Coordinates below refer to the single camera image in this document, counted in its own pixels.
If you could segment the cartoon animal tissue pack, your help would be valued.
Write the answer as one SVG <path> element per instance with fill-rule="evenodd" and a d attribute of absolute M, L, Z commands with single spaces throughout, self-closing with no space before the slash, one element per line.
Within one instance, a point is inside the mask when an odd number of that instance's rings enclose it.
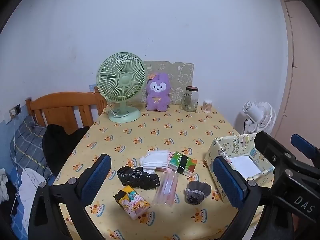
<path fill-rule="evenodd" d="M 150 203 L 130 185 L 118 191 L 114 199 L 132 220 L 137 219 L 150 208 Z"/>

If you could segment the blue plaid pillow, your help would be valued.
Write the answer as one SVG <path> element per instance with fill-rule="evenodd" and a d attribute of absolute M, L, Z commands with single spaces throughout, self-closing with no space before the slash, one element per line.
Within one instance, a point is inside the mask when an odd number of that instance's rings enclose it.
<path fill-rule="evenodd" d="M 51 176 L 42 149 L 45 127 L 38 125 L 32 116 L 28 115 L 10 142 L 10 155 L 13 165 L 21 174 L 24 168 L 31 168 L 43 177 Z"/>

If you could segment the yellow patterned storage box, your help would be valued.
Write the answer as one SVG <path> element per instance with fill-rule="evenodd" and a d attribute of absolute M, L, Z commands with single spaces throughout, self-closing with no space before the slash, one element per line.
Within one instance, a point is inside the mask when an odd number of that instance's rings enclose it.
<path fill-rule="evenodd" d="M 245 180 L 253 180 L 259 186 L 271 187 L 274 166 L 255 148 L 256 134 L 230 135 L 213 140 L 204 161 L 207 163 L 218 194 L 224 203 L 229 199 L 221 181 L 214 174 L 213 162 L 222 156 L 232 169 L 240 172 Z"/>

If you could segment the black garment on chair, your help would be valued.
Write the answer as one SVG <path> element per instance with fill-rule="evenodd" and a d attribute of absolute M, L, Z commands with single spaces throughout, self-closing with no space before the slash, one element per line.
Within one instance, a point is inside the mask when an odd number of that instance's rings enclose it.
<path fill-rule="evenodd" d="M 89 127 L 85 126 L 72 134 L 67 134 L 60 125 L 50 124 L 47 126 L 42 138 L 42 149 L 46 162 L 55 177 L 58 176 L 67 159 L 88 130 Z"/>

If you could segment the black plastic bag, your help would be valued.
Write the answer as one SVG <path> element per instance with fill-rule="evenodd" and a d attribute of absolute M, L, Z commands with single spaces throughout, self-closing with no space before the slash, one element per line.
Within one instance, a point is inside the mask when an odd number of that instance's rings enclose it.
<path fill-rule="evenodd" d="M 134 189 L 155 190 L 160 185 L 159 176 L 144 172 L 142 167 L 123 166 L 117 171 L 117 176 L 123 186 L 129 185 Z"/>

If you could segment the yellow patterned tablecloth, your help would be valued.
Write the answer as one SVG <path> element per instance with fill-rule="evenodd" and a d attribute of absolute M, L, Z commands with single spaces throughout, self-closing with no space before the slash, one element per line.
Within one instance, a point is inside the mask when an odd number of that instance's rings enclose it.
<path fill-rule="evenodd" d="M 142 110 L 139 119 L 125 124 L 102 114 L 67 159 L 56 183 L 79 177 L 101 154 L 108 154 L 111 170 L 94 202 L 86 207 L 105 239 L 217 239 L 237 210 L 224 203 L 216 189 L 200 205 L 187 204 L 184 192 L 191 181 L 213 185 L 204 158 L 213 140 L 226 135 L 236 135 L 236 130 L 216 111 L 188 113 L 172 105 L 166 112 Z M 171 207 L 152 204 L 146 213 L 131 219 L 114 199 L 123 188 L 117 171 L 137 167 L 142 156 L 155 150 L 189 155 L 197 160 L 195 172 L 179 177 Z"/>

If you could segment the patterned cardboard backboard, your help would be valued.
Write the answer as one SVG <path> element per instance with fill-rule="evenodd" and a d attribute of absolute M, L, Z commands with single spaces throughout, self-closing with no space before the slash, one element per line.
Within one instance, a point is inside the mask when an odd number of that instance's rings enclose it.
<path fill-rule="evenodd" d="M 181 104 L 187 86 L 193 85 L 194 64 L 186 62 L 145 61 L 147 76 L 155 73 L 167 73 L 171 85 L 170 103 Z"/>

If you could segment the cotton swab container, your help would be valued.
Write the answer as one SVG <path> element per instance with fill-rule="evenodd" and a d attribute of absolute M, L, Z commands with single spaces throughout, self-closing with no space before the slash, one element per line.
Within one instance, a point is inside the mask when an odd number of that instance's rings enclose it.
<path fill-rule="evenodd" d="M 212 105 L 213 105 L 212 100 L 205 99 L 203 101 L 202 111 L 204 113 L 210 113 L 212 111 Z"/>

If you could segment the white cloths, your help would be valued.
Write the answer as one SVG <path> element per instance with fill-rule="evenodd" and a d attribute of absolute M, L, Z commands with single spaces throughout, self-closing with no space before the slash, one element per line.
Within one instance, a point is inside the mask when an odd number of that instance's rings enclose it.
<path fill-rule="evenodd" d="M 155 174 L 156 170 L 165 170 L 168 167 L 169 151 L 151 151 L 139 160 L 143 171 L 148 174 Z"/>

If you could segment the clear plastic package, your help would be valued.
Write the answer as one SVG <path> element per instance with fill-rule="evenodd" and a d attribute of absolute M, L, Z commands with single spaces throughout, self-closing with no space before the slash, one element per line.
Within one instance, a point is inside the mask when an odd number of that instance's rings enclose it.
<path fill-rule="evenodd" d="M 160 179 L 160 182 L 153 199 L 153 204 L 173 206 L 178 183 L 178 173 L 167 169 Z"/>

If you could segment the wall power socket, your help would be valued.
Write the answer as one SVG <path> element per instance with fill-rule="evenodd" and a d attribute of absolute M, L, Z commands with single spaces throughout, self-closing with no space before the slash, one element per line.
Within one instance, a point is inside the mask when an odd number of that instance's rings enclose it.
<path fill-rule="evenodd" d="M 21 107 L 20 107 L 20 104 L 16 105 L 14 108 L 12 108 L 10 111 L 9 111 L 10 115 L 11 116 L 16 116 L 18 114 L 21 113 Z"/>

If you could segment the glass jar with lid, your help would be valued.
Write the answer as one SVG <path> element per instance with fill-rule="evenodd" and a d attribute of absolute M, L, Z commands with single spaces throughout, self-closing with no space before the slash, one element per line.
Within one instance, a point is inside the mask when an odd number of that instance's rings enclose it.
<path fill-rule="evenodd" d="M 187 112 L 196 112 L 199 101 L 199 89 L 194 86 L 187 86 L 182 97 L 182 107 Z"/>

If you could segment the white standing fan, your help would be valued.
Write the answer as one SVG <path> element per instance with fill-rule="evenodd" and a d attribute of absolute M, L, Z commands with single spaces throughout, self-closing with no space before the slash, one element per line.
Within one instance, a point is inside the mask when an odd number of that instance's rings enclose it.
<path fill-rule="evenodd" d="M 242 111 L 248 117 L 244 124 L 244 134 L 259 132 L 271 134 L 276 122 L 276 111 L 268 102 L 248 101 Z"/>

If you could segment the grey cloth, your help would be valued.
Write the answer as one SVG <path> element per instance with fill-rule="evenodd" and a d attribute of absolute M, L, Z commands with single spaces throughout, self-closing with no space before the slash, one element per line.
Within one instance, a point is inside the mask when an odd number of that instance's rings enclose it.
<path fill-rule="evenodd" d="M 200 181 L 190 181 L 185 190 L 185 201 L 190 205 L 201 204 L 211 193 L 212 187 Z"/>

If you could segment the green tissue pack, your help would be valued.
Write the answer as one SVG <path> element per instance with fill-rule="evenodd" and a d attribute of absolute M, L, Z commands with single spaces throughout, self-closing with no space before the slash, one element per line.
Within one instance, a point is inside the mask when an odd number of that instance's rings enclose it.
<path fill-rule="evenodd" d="M 177 173 L 191 177 L 195 171 L 196 165 L 197 160 L 180 152 L 175 152 L 168 163 L 168 168 Z"/>

